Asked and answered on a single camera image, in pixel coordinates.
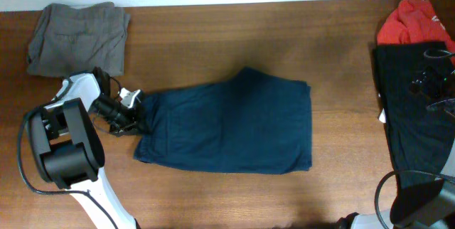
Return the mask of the navy blue shorts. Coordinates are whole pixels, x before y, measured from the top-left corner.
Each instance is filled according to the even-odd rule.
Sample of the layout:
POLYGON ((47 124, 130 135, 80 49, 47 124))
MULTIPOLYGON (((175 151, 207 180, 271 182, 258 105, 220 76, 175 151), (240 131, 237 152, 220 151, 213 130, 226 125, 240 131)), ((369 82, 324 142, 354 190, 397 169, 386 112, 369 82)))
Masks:
POLYGON ((134 158, 188 171, 286 174, 312 166, 311 88, 243 68, 229 80, 144 102, 134 158))

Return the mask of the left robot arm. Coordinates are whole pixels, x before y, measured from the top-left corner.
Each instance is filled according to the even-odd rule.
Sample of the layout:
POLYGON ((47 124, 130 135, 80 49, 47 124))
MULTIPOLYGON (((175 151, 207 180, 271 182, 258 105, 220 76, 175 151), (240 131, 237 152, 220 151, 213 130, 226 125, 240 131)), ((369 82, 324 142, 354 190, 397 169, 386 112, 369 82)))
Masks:
POLYGON ((72 196, 97 228, 138 228, 108 181, 105 152, 90 117, 94 112, 104 119, 108 134, 116 137, 143 131, 143 92, 120 87, 112 97, 113 80, 101 68, 73 74, 50 102, 24 116, 18 138, 27 133, 40 177, 57 190, 38 190, 27 178, 23 181, 34 193, 72 196))

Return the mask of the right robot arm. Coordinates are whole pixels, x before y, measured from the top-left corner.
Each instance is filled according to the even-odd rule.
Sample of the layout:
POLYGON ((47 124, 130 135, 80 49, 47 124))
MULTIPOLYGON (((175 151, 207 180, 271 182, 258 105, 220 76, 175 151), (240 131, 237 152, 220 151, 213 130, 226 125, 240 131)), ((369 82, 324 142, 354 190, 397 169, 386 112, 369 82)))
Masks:
POLYGON ((454 67, 439 43, 379 46, 375 82, 393 170, 379 182, 375 213, 336 228, 454 227, 454 67))

